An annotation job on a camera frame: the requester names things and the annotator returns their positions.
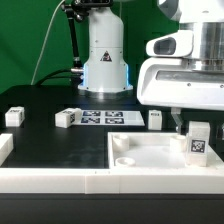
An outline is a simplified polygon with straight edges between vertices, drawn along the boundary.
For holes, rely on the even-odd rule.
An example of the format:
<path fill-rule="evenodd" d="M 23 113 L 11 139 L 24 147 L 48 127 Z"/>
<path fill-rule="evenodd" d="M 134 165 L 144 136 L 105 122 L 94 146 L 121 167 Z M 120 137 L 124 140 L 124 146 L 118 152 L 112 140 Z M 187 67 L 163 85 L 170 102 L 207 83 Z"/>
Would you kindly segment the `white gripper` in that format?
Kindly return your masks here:
<path fill-rule="evenodd" d="M 185 59 L 193 51 L 193 32 L 176 33 L 151 40 L 149 59 L 141 65 L 137 98 L 143 105 L 170 107 L 176 131 L 181 133 L 180 108 L 224 111 L 224 80 L 221 74 L 193 71 Z"/>

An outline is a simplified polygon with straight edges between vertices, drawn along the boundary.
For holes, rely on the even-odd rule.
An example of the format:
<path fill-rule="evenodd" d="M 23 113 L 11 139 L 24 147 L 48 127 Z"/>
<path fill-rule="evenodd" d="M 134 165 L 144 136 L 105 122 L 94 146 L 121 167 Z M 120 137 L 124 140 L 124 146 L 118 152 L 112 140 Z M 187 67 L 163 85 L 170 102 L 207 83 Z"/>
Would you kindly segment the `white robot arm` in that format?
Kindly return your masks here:
<path fill-rule="evenodd" d="M 179 23 L 149 41 L 140 68 L 137 98 L 143 105 L 224 111 L 224 0 L 157 0 Z M 111 10 L 90 13 L 90 52 L 80 90 L 97 97 L 132 88 L 123 60 L 123 24 Z"/>

